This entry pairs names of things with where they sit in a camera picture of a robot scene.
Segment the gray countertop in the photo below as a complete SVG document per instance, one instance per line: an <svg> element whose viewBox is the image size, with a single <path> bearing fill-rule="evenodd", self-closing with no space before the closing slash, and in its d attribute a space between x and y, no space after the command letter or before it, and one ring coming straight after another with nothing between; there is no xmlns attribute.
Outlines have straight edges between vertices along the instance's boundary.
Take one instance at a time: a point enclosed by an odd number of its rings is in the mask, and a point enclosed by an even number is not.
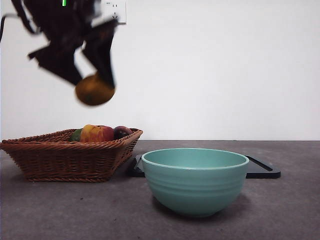
<svg viewBox="0 0 320 240"><path fill-rule="evenodd" d="M28 182L1 153L2 240L318 240L320 141L140 140L133 156L177 147L254 156L281 170L246 179L239 197L206 218L161 205L142 177L125 174L133 157L103 183Z"/></svg>

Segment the electrical outlet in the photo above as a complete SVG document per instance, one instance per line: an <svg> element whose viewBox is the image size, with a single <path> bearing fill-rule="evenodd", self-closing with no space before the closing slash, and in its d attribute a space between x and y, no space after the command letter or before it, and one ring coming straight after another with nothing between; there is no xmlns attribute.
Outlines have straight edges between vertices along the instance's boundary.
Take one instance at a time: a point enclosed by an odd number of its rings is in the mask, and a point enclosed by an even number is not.
<svg viewBox="0 0 320 240"><path fill-rule="evenodd" d="M125 0L102 0L101 13L104 19L116 19L120 24L127 23L127 6Z"/></svg>

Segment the plum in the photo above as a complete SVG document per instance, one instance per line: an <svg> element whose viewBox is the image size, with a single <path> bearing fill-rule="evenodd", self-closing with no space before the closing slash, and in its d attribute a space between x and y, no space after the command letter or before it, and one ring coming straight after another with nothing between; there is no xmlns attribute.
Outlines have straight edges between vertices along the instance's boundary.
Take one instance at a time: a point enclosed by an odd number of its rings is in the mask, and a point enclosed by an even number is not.
<svg viewBox="0 0 320 240"><path fill-rule="evenodd" d="M132 133L132 130L126 126L117 126L113 129L114 139L121 139Z"/></svg>

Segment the red apple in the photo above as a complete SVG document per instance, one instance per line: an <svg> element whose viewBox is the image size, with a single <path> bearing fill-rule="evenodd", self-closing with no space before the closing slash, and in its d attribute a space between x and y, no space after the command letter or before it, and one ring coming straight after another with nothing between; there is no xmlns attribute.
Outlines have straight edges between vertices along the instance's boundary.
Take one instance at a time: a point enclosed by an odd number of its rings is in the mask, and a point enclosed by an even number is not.
<svg viewBox="0 0 320 240"><path fill-rule="evenodd" d="M113 130L114 133L114 139L121 139L125 136L128 136L132 134L132 130L130 128L127 128L126 126L117 126Z"/></svg>
<svg viewBox="0 0 320 240"><path fill-rule="evenodd" d="M114 140L114 130L112 127L104 125L87 124L80 134L80 142L107 142Z"/></svg>

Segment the black cable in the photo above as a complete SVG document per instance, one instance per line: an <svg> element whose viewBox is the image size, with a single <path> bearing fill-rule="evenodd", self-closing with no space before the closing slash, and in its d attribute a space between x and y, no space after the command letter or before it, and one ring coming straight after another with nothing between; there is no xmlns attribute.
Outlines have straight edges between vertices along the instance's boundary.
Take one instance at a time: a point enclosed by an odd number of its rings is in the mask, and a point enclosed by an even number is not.
<svg viewBox="0 0 320 240"><path fill-rule="evenodd" d="M19 16L14 13L8 13L8 14L3 15L3 17L1 18L1 25L0 25L0 43L1 43L2 35L4 33L4 26L5 26L5 19L6 18L19 18Z"/></svg>

